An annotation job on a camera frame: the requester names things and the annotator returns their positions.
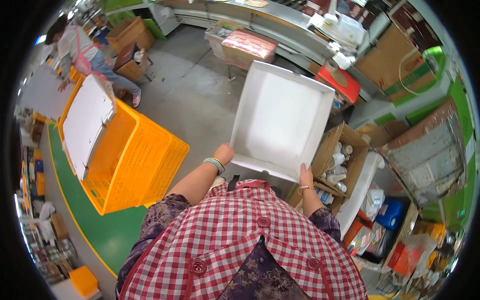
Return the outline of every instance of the shoe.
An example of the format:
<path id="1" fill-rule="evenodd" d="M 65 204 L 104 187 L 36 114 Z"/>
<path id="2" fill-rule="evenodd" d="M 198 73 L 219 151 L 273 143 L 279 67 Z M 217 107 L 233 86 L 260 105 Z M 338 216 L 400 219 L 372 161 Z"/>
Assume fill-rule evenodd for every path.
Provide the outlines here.
<path id="1" fill-rule="evenodd" d="M 138 96 L 133 96 L 133 108 L 137 108 L 140 104 L 140 94 Z"/>

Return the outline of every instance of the pink apron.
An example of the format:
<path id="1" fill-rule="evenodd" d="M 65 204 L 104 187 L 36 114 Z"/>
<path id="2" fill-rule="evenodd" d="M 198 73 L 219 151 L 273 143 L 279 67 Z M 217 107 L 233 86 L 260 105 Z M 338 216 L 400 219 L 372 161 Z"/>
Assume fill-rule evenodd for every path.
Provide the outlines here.
<path id="1" fill-rule="evenodd" d="M 213 188 L 150 244 L 119 299 L 216 299 L 261 235 L 275 260 L 312 299 L 366 299 L 349 254 L 261 180 Z"/>
<path id="2" fill-rule="evenodd" d="M 98 77 L 100 77 L 101 79 L 108 81 L 108 79 L 105 77 L 104 74 L 102 74 L 100 72 L 97 72 L 97 71 L 93 71 L 92 70 L 92 65 L 90 64 L 88 59 L 86 59 L 84 57 L 84 54 L 88 50 L 92 49 L 93 47 L 97 47 L 100 51 L 101 46 L 99 44 L 93 44 L 90 47 L 88 47 L 87 49 L 85 49 L 84 51 L 80 52 L 80 36 L 79 36 L 78 28 L 79 28 L 79 26 L 75 26 L 74 28 L 70 29 L 70 30 L 75 30 L 77 32 L 77 35 L 76 35 L 77 36 L 77 58 L 73 61 L 73 65 L 74 65 L 75 69 L 78 72 L 80 72 L 84 75 L 94 74 L 94 75 L 97 75 Z"/>

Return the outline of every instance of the yellow floor stripe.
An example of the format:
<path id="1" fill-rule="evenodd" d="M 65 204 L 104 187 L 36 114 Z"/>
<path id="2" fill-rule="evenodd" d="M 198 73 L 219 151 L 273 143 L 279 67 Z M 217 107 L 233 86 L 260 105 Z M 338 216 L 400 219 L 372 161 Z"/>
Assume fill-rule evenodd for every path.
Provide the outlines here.
<path id="1" fill-rule="evenodd" d="M 107 270 L 110 271 L 110 273 L 112 273 L 112 275 L 117 278 L 117 274 L 115 274 L 110 268 L 109 266 L 107 266 L 107 264 L 103 261 L 103 259 L 98 255 L 98 253 L 95 251 L 95 249 L 92 247 L 92 245 L 90 244 L 90 242 L 87 240 L 86 236 L 84 235 L 84 232 L 82 231 L 82 229 L 80 228 L 80 226 L 78 226 L 78 223 L 77 223 L 77 220 L 75 220 L 75 217 L 73 216 L 72 214 L 72 211 L 70 209 L 70 206 L 68 205 L 68 202 L 67 202 L 67 199 L 65 198 L 65 195 L 63 194 L 63 189 L 61 188 L 61 185 L 60 185 L 60 181 L 59 181 L 59 177 L 57 175 L 57 169 L 55 168 L 55 162 L 53 160 L 53 154 L 52 154 L 52 145 L 50 144 L 50 128 L 47 126 L 47 134 L 48 134 L 48 146 L 50 148 L 50 157 L 52 159 L 52 165 L 53 165 L 53 172 L 55 173 L 55 178 L 57 179 L 57 184 L 59 185 L 59 188 L 60 188 L 60 192 L 61 192 L 61 195 L 63 197 L 63 200 L 65 201 L 65 204 L 67 205 L 67 208 L 68 208 L 68 211 L 70 212 L 70 215 L 72 216 L 72 219 L 73 221 L 75 222 L 75 225 L 77 226 L 78 228 L 78 231 L 81 233 L 82 237 L 84 238 L 84 240 L 87 242 L 88 246 L 90 247 L 90 249 L 92 249 L 93 253 L 95 253 L 95 255 L 97 256 L 97 258 L 102 262 L 102 264 L 105 266 L 105 268 L 107 268 Z"/>

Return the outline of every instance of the button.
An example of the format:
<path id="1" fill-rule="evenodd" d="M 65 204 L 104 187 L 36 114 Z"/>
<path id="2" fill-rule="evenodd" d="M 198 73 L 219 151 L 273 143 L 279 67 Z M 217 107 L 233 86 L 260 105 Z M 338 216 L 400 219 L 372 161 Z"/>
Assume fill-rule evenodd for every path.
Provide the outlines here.
<path id="1" fill-rule="evenodd" d="M 310 270 L 318 270 L 320 268 L 320 262 L 316 258 L 309 258 L 307 260 L 307 267 Z"/>
<path id="2" fill-rule="evenodd" d="M 190 272 L 197 276 L 203 275 L 207 271 L 207 265 L 203 260 L 195 258 L 190 263 Z"/>
<path id="3" fill-rule="evenodd" d="M 264 216 L 260 217 L 257 219 L 257 224 L 260 227 L 269 227 L 270 226 L 270 220 Z"/>

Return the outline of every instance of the green floor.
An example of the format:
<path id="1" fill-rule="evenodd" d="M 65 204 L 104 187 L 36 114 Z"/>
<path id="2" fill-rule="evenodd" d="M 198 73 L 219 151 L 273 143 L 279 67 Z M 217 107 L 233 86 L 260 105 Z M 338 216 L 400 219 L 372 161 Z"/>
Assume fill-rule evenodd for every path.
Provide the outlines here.
<path id="1" fill-rule="evenodd" d="M 49 125 L 48 132 L 55 171 L 73 218 L 101 260 L 110 271 L 118 274 L 138 240 L 146 208 L 133 207 L 100 216 L 72 173 L 62 151 L 58 128 Z"/>

